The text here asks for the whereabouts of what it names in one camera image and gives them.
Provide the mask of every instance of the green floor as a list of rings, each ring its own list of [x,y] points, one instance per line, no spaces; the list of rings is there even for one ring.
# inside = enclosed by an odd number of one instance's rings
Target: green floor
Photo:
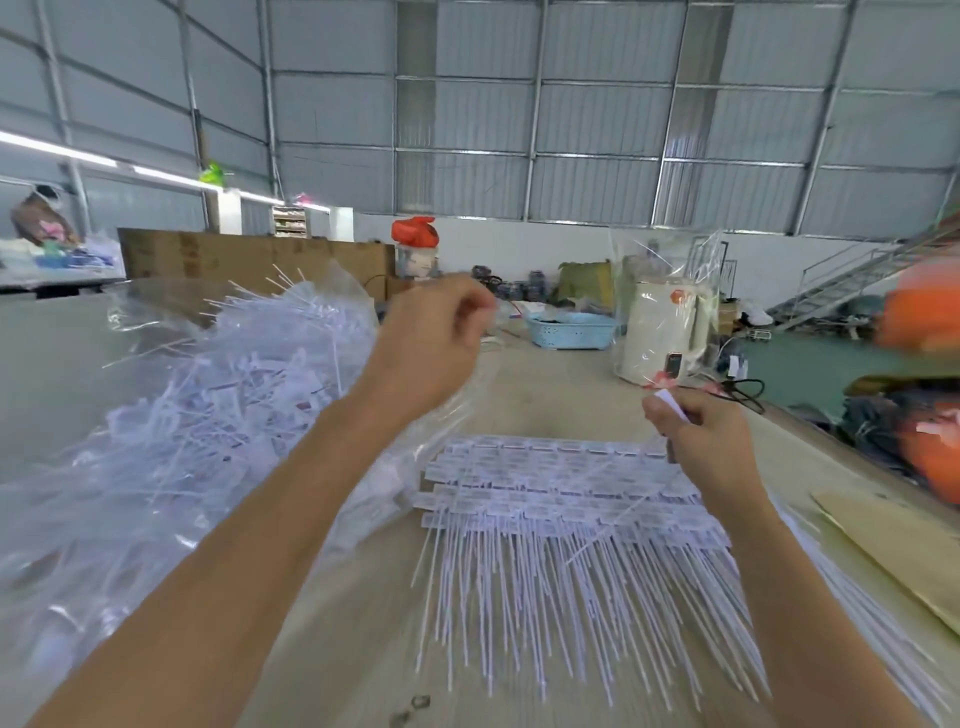
[[[802,333],[774,333],[769,342],[744,341],[751,378],[763,379],[763,397],[781,407],[807,403],[833,418],[843,414],[843,390],[866,374],[894,372],[900,355],[864,341]]]

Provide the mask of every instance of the table surface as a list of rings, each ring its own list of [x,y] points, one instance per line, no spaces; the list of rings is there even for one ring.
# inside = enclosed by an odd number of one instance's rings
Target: table surface
[[[645,393],[612,374],[605,352],[550,352],[508,336],[498,355],[499,374],[468,424],[473,433],[642,442],[653,430],[643,418]],[[829,447],[798,436],[770,419],[750,414],[756,458],[764,482],[814,521],[809,493],[883,493],[958,527],[955,513],[855,462],[841,463]],[[614,666],[614,705],[598,674],[582,684],[567,676],[557,655],[547,659],[547,699],[541,702],[530,670],[505,672],[488,696],[479,666],[456,667],[454,690],[446,687],[445,649],[431,645],[423,669],[414,670],[425,580],[411,588],[424,531],[416,514],[386,526],[343,563],[326,567],[304,586],[277,640],[262,680],[240,721],[254,726],[393,726],[414,695],[430,695],[430,707],[407,723],[426,726],[771,726],[767,706],[737,690],[695,635],[691,660],[706,698],[698,713],[685,678],[678,675],[668,711],[659,694],[648,695],[632,660]],[[960,642],[917,601],[856,550],[836,529],[822,527],[825,551],[880,600],[937,661],[937,676],[951,688],[960,724]]]

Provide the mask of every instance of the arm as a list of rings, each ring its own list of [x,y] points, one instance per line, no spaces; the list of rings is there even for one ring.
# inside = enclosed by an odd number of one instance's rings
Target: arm
[[[673,394],[699,425],[684,423],[656,398],[646,399],[643,409],[730,536],[777,724],[920,725],[780,520],[760,482],[739,405],[695,390]]]
[[[233,725],[340,506],[407,424],[467,380],[493,306],[492,294],[461,277],[399,297],[349,394],[28,728]]]

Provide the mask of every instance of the wooden board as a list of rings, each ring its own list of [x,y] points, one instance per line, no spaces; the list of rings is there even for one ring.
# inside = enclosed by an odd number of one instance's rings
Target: wooden board
[[[880,495],[814,493],[824,514],[960,635],[960,537],[936,519]]]

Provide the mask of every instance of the white wall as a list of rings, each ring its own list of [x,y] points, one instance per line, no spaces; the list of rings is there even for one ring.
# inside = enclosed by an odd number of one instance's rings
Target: white wall
[[[389,215],[356,215],[355,239],[389,242],[393,221]],[[456,218],[438,218],[434,226],[440,234],[441,268],[447,272],[486,265],[507,280],[525,279],[531,270],[542,270],[555,278],[561,263],[612,257],[608,228]],[[636,232],[643,235],[649,231]],[[792,297],[807,266],[840,253],[808,274],[815,284],[819,274],[839,272],[845,265],[865,261],[864,255],[870,250],[888,247],[786,235],[728,234],[724,240],[730,243],[728,258],[737,261],[734,294],[754,299],[764,307]]]

